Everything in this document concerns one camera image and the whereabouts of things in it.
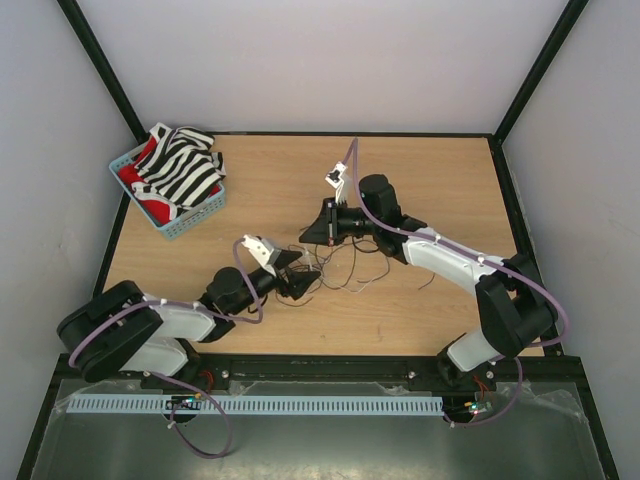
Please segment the white zip tie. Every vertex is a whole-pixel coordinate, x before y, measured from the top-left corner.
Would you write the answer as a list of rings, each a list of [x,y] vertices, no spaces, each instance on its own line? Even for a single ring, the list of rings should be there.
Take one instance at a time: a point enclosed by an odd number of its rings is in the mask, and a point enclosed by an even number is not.
[[[308,271],[314,270],[315,263],[313,261],[311,253],[308,250],[304,250],[300,262]]]

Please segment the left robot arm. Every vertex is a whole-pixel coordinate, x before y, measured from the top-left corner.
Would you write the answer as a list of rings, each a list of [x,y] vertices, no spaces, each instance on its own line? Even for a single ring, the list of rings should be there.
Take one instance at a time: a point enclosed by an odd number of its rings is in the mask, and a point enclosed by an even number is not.
[[[300,256],[276,250],[252,272],[224,267],[195,302],[156,298],[124,280],[67,315],[56,333],[87,382],[157,372],[188,387],[200,373],[192,343],[218,341],[239,322],[261,322],[270,294],[298,300],[319,279],[317,270],[292,268]]]

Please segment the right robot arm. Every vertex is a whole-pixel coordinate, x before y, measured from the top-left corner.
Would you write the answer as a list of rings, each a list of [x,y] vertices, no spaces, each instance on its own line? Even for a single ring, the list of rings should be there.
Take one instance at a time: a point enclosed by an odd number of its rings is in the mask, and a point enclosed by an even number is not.
[[[437,376],[445,387],[462,387],[483,363],[518,356],[556,322],[559,309],[530,258],[485,255],[440,235],[402,212],[394,187],[382,174],[359,181],[357,207],[347,204],[350,179],[344,172],[334,168],[325,180],[335,193],[324,199],[301,242],[334,246],[368,236],[385,256],[427,269],[475,298],[479,327],[438,354]]]

